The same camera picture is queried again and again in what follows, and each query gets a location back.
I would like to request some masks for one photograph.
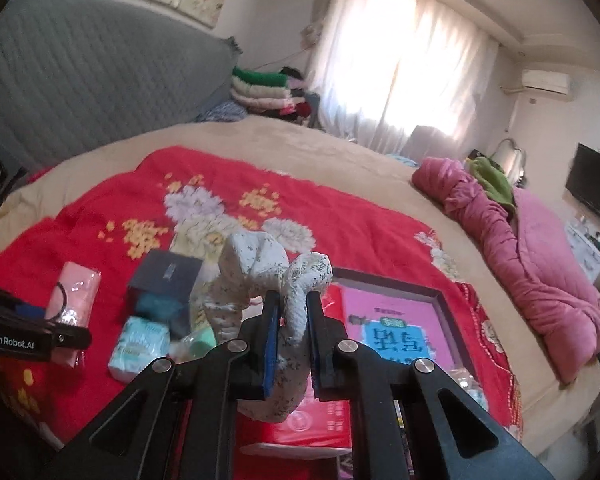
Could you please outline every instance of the green cloth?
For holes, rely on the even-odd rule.
[[[491,200],[500,204],[509,215],[516,213],[511,184],[504,173],[491,165],[488,158],[479,156],[469,162],[469,173],[475,177]]]
[[[252,72],[251,70],[243,70],[238,67],[234,68],[234,75],[250,85],[286,88],[288,81],[288,77],[285,74],[277,72]]]

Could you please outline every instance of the white curtain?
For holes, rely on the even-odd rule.
[[[310,68],[320,121],[376,152],[460,156],[497,49],[436,0],[332,0]]]

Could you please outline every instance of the red packaging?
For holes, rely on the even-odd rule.
[[[324,313],[342,320],[340,289],[330,286],[322,298]],[[351,452],[351,421],[346,400],[320,402],[314,397],[309,377],[300,406],[280,424],[238,419],[242,453],[278,458],[315,460]]]

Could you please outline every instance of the pink tissue pack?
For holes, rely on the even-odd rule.
[[[62,285],[66,293],[66,307],[63,308],[62,290],[56,286],[46,307],[45,319],[51,319],[60,314],[58,318],[60,323],[87,327],[93,301],[100,286],[100,273],[97,270],[67,262],[62,268],[58,283]],[[59,365],[73,368],[78,362],[78,351],[56,348],[51,354],[51,360]]]

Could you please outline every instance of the white flower print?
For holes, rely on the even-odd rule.
[[[509,431],[509,434],[515,438],[517,441],[520,440],[520,427],[512,424],[511,426],[509,426],[508,428],[505,428],[507,431]]]
[[[482,333],[484,334],[485,338],[487,338],[489,343],[496,347],[496,352],[498,352],[499,354],[504,354],[504,348],[502,347],[500,340],[498,339],[496,331],[493,329],[491,321],[489,321],[488,319],[482,322]]]
[[[273,236],[291,253],[308,253],[315,247],[311,229],[293,220],[269,218],[262,223],[262,230]]]
[[[421,244],[425,244],[426,246],[431,247],[432,249],[439,249],[440,245],[437,240],[431,236],[427,236],[422,231],[415,234],[414,238],[419,241]]]
[[[164,197],[167,216],[176,224],[194,215],[221,215],[224,213],[222,199],[214,196],[204,187],[185,186],[176,193]]]
[[[217,262],[227,237],[243,229],[229,215],[193,215],[174,228],[170,251]]]
[[[431,263],[452,282],[462,282],[460,273],[456,267],[456,262],[451,256],[445,253],[440,246],[440,242],[433,236],[427,236],[423,232],[414,235],[414,238],[421,244],[431,248]]]
[[[452,282],[461,282],[460,273],[453,258],[442,249],[431,250],[431,263]]]

